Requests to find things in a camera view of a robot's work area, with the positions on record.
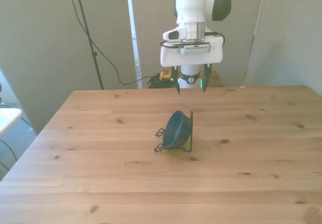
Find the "wall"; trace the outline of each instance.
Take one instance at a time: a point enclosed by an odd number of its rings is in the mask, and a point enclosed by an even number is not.
[[[15,96],[14,92],[12,91],[11,87],[9,86],[7,79],[5,78],[4,74],[0,70],[0,83],[2,87],[2,91],[0,92],[0,100],[1,103],[17,103],[17,97]]]
[[[175,0],[132,0],[142,76],[162,70],[159,43],[165,31],[176,27]],[[244,82],[262,0],[232,0],[231,14],[208,26],[226,36],[224,60],[214,69],[226,86]]]
[[[127,0],[82,0],[93,40],[118,67],[124,82],[136,79]],[[99,89],[86,34],[70,0],[1,0],[0,67],[39,131],[74,90]],[[106,89],[122,86],[99,55]]]
[[[245,84],[322,95],[321,0],[263,0]]]
[[[132,0],[142,77],[163,69],[159,44],[163,41],[163,33],[176,27],[174,1]]]

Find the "wood grain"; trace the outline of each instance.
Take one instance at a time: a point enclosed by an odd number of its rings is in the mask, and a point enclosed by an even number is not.
[[[193,152],[154,153],[177,110]],[[0,182],[1,224],[320,224],[321,205],[306,87],[73,92]]]

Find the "black cable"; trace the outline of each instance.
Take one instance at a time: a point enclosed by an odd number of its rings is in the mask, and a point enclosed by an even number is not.
[[[75,6],[75,3],[74,3],[74,0],[71,0],[71,2],[72,2],[72,5],[73,5],[73,7],[74,7],[74,10],[75,10],[75,14],[76,14],[76,17],[77,17],[77,20],[78,20],[78,22],[79,22],[79,24],[81,25],[81,27],[82,27],[82,29],[84,30],[84,32],[87,34],[87,31],[86,31],[86,29],[84,28],[84,26],[83,26],[83,24],[81,23],[81,21],[80,21],[80,19],[79,19],[79,17],[78,17],[78,13],[77,13],[77,10],[76,10],[76,6]],[[119,71],[118,71],[118,69],[116,68],[116,66],[111,62],[111,60],[96,46],[96,44],[94,43],[94,41],[91,39],[91,42],[92,42],[92,44],[95,46],[95,48],[98,50],[98,52],[99,53],[101,53],[101,55],[112,65],[112,67],[115,69],[115,71],[116,71],[116,75],[117,75],[117,79],[119,80],[119,82],[122,84],[122,85],[124,85],[124,86],[126,86],[126,85],[130,85],[130,84],[133,84],[133,83],[136,83],[136,82],[139,82],[139,81],[141,81],[141,80],[143,80],[143,79],[146,79],[146,78],[152,78],[152,77],[143,77],[143,78],[141,78],[141,79],[138,79],[137,81],[134,81],[134,82],[131,82],[131,83],[123,83],[122,81],[121,81],[121,79],[120,79],[120,76],[119,76]]]
[[[205,33],[205,36],[217,36],[217,35],[220,35],[220,36],[223,37],[223,44],[222,44],[222,46],[224,46],[225,43],[226,43],[226,38],[225,38],[225,36],[222,33],[218,33],[218,32],[206,32]]]
[[[4,163],[2,163],[1,161],[0,161],[0,165],[2,165],[3,167],[5,167],[8,171],[10,170],[7,166],[5,166],[5,164]]]
[[[225,45],[225,43],[226,43],[226,38],[225,38],[225,36],[222,34],[222,33],[218,33],[219,35],[221,35],[222,37],[223,37],[223,44],[222,44],[222,46],[224,46]]]
[[[175,88],[175,83],[171,79],[162,79],[160,81],[160,74],[153,76],[147,84],[148,89]]]
[[[9,148],[9,150],[12,153],[12,155],[14,156],[15,160],[18,161],[18,158],[17,158],[14,150],[5,141],[3,141],[2,139],[0,139],[0,142],[2,142],[5,146],[7,146],[7,148]]]

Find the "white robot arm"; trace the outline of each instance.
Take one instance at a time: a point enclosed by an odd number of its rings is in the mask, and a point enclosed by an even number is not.
[[[178,66],[181,66],[179,83],[175,80],[178,92],[180,87],[200,86],[199,65],[205,68],[203,91],[206,91],[211,64],[222,61],[224,37],[211,32],[206,22],[222,21],[231,11],[231,0],[176,0],[177,28],[163,34],[161,43],[161,65],[172,67],[173,78],[178,78]]]

